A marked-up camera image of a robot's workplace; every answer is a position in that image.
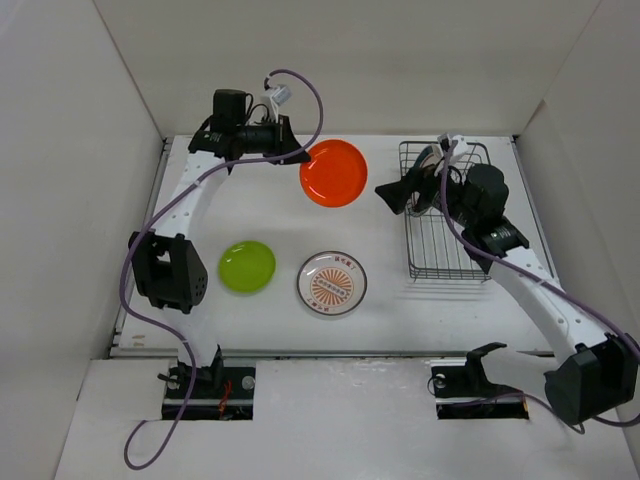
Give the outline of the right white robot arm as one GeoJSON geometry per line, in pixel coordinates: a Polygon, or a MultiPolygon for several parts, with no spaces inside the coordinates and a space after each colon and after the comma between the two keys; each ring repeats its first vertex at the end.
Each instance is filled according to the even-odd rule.
{"type": "Polygon", "coordinates": [[[636,391],[639,347],[628,334],[571,297],[544,269],[526,237],[504,214],[509,189],[494,166],[466,174],[440,163],[414,166],[400,180],[376,187],[395,214],[416,201],[418,211],[441,212],[469,257],[527,314],[552,349],[556,366],[493,342],[469,351],[460,367],[441,367],[447,398],[469,404],[542,393],[565,424],[607,424],[604,413],[630,402],[636,391]]]}

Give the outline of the sunburst patterned white plate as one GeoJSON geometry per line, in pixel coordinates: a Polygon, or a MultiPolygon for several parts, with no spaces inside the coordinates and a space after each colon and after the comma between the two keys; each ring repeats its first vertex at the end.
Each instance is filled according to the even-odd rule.
{"type": "Polygon", "coordinates": [[[362,264],[341,251],[316,253],[303,262],[296,277],[303,305],[325,317],[340,317],[359,307],[368,291],[362,264]]]}

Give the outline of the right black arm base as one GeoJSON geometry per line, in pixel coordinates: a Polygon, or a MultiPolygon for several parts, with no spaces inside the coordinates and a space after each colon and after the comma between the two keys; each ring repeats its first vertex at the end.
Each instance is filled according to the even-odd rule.
{"type": "Polygon", "coordinates": [[[512,387],[469,373],[463,365],[433,365],[428,388],[439,420],[528,420],[524,398],[512,387]]]}

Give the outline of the teal rimmed white plate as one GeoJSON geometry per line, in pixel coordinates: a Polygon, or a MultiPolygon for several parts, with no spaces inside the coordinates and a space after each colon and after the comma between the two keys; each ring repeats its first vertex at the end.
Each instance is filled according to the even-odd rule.
{"type": "MultiPolygon", "coordinates": [[[[416,170],[422,173],[422,175],[429,174],[431,171],[436,170],[441,162],[441,151],[438,145],[428,145],[425,147],[415,159],[410,170],[416,170]]],[[[412,203],[421,196],[419,190],[416,190],[411,194],[411,213],[412,203]]]]}

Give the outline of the green plate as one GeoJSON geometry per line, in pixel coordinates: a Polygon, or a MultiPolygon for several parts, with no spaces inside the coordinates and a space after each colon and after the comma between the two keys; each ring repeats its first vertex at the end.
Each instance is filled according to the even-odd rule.
{"type": "Polygon", "coordinates": [[[230,291],[253,294],[266,287],[276,271],[276,257],[266,244],[246,240],[227,248],[218,262],[218,277],[230,291]]]}

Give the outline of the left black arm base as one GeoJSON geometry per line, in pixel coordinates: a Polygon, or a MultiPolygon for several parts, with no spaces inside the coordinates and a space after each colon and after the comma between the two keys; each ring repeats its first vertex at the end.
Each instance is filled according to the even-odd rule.
{"type": "MultiPolygon", "coordinates": [[[[184,402],[189,385],[188,368],[172,366],[158,379],[165,383],[161,418],[174,420],[184,402]]],[[[182,420],[245,421],[253,419],[256,368],[225,366],[213,381],[196,380],[182,420]]]]}

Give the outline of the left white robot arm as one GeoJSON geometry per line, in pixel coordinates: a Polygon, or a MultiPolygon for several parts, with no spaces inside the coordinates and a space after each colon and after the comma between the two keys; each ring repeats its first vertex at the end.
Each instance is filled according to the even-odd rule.
{"type": "Polygon", "coordinates": [[[160,326],[181,343],[178,381],[204,397],[221,390],[224,374],[219,345],[198,338],[205,322],[199,306],[209,279],[195,238],[214,194],[234,166],[309,162],[289,117],[279,111],[290,96],[286,85],[266,85],[259,102],[265,113],[253,124],[249,93],[216,90],[212,113],[188,144],[186,164],[168,204],[129,240],[125,265],[133,271],[138,294],[161,311],[160,326]]]}

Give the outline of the orange plate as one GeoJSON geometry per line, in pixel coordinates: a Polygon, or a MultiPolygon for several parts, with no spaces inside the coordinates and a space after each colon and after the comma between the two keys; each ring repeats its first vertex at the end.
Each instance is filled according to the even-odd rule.
{"type": "Polygon", "coordinates": [[[303,192],[314,203],[327,208],[345,207],[364,191],[368,166],[361,151],[342,139],[326,139],[310,150],[308,163],[300,165],[303,192]]]}

